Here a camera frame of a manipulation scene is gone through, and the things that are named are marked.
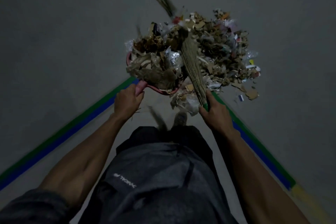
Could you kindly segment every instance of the person's right arm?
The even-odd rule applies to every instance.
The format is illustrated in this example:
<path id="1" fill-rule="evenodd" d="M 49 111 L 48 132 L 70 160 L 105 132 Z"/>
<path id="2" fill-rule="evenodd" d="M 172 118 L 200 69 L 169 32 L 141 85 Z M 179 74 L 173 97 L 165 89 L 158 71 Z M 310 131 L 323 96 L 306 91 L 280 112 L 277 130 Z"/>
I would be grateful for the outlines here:
<path id="1" fill-rule="evenodd" d="M 213 131 L 247 222 L 309 224 L 233 128 L 226 107 L 208 90 L 207 98 L 210 111 L 200 107 L 199 113 Z"/>

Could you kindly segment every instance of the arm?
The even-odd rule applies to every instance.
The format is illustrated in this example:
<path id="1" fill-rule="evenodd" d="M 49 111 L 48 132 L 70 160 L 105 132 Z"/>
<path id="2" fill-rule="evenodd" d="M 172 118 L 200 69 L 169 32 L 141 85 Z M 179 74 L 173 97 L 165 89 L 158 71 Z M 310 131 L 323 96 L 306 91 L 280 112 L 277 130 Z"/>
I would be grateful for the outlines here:
<path id="1" fill-rule="evenodd" d="M 207 90 L 210 111 L 199 113 L 212 129 L 248 223 L 305 223 L 305 216 L 233 128 L 226 107 Z"/>
<path id="2" fill-rule="evenodd" d="M 144 94 L 135 97 L 135 85 L 120 91 L 114 113 L 91 136 L 66 154 L 41 183 L 41 189 L 56 192 L 78 207 L 97 181 L 115 137 L 123 124 L 137 111 Z"/>

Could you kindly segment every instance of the person's left arm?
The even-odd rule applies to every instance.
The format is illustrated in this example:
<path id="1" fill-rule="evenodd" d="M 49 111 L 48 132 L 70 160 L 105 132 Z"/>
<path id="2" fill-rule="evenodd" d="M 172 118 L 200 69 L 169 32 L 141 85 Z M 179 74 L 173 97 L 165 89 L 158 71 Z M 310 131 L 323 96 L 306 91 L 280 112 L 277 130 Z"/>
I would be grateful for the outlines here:
<path id="1" fill-rule="evenodd" d="M 120 91 L 110 118 L 66 154 L 39 188 L 61 195 L 71 208 L 80 206 L 103 170 L 120 128 L 137 111 L 143 98 L 144 93 L 135 96 L 134 84 Z"/>

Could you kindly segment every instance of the green line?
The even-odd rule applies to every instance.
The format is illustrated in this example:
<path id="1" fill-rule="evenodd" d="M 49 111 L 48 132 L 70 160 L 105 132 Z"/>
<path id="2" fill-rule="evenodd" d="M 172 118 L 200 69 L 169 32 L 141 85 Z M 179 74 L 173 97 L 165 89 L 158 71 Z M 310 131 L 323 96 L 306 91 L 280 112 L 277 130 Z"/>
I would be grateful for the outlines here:
<path id="1" fill-rule="evenodd" d="M 77 116 L 75 119 L 70 121 L 67 125 L 65 125 L 63 128 L 61 128 L 59 131 L 57 131 L 55 134 L 53 134 L 51 137 L 49 137 L 46 141 L 41 143 L 39 146 L 37 146 L 34 150 L 29 152 L 27 155 L 25 155 L 23 158 L 21 158 L 18 162 L 13 164 L 11 167 L 9 167 L 6 171 L 4 171 L 0 175 L 0 181 L 5 179 L 10 173 L 13 172 L 16 168 L 20 167 L 22 164 L 33 158 L 36 154 L 38 154 L 40 151 L 42 151 L 44 148 L 46 148 L 49 144 L 51 144 L 53 141 L 55 141 L 60 136 L 64 135 L 69 129 L 80 123 L 82 120 L 84 120 L 87 116 L 89 116 L 95 109 L 97 109 L 102 104 L 106 103 L 109 99 L 111 99 L 114 95 L 116 95 L 120 90 L 123 88 L 129 86 L 133 81 L 135 80 L 134 77 L 128 78 L 126 81 L 124 81 L 122 84 L 120 84 L 118 87 L 116 87 L 114 90 L 112 90 L 110 93 L 108 93 L 106 96 L 104 96 L 102 99 L 100 99 L 98 102 L 93 104 L 91 107 L 86 109 L 82 114 Z"/>
<path id="2" fill-rule="evenodd" d="M 279 172 L 289 181 L 291 187 L 296 184 L 296 181 L 287 173 L 287 171 L 281 166 L 281 164 L 272 156 L 272 154 L 262 145 L 262 143 L 251 133 L 251 131 L 237 118 L 235 113 L 223 102 L 223 100 L 215 92 L 212 92 L 215 99 L 225 105 L 229 110 L 232 120 L 248 135 L 248 137 L 254 142 L 254 144 L 263 152 L 263 154 L 276 166 Z"/>

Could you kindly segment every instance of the forearm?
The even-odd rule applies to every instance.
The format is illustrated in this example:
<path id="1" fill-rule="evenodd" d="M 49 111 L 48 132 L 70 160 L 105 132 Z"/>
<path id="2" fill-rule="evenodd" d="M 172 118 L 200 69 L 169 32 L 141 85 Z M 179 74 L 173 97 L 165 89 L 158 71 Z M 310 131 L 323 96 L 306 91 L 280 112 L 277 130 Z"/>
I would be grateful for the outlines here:
<path id="1" fill-rule="evenodd" d="M 124 122 L 112 114 L 100 128 L 57 163 L 40 188 L 57 192 L 70 206 L 80 205 L 98 179 Z"/>
<path id="2" fill-rule="evenodd" d="M 216 141 L 249 223 L 309 223 L 234 130 Z"/>

